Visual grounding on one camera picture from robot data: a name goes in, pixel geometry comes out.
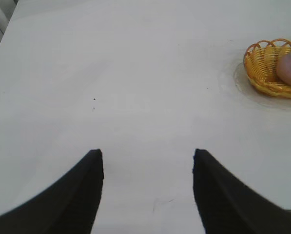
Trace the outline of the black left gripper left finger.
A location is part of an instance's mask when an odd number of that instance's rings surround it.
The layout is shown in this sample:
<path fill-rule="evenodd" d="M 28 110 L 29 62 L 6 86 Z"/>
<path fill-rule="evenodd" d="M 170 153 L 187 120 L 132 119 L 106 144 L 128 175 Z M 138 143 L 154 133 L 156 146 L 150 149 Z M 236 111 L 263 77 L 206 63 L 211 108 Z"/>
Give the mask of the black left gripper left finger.
<path fill-rule="evenodd" d="M 50 187 L 0 215 L 0 234 L 89 234 L 103 187 L 100 149 L 90 150 Z"/>

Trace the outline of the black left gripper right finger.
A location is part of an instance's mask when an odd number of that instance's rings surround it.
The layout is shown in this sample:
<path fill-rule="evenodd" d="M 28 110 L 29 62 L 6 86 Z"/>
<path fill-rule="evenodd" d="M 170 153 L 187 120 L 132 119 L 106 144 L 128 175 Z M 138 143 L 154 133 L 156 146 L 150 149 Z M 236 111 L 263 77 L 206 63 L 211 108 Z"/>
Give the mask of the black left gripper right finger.
<path fill-rule="evenodd" d="M 193 192 L 207 234 L 291 234 L 291 210 L 252 190 L 207 150 L 196 149 Z"/>

